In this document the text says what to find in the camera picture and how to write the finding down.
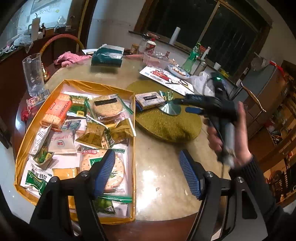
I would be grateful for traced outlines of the black sleeved right forearm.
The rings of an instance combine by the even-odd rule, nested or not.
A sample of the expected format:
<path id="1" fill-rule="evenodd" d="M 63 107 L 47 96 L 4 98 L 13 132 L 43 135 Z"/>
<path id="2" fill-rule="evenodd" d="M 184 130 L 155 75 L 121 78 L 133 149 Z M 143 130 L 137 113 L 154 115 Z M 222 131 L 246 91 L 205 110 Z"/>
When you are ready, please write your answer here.
<path id="1" fill-rule="evenodd" d="M 229 175 L 231 179 L 242 177 L 246 181 L 265 222 L 265 240 L 295 240 L 295 211 L 289 214 L 276 205 L 255 158 L 244 167 L 231 169 Z"/>

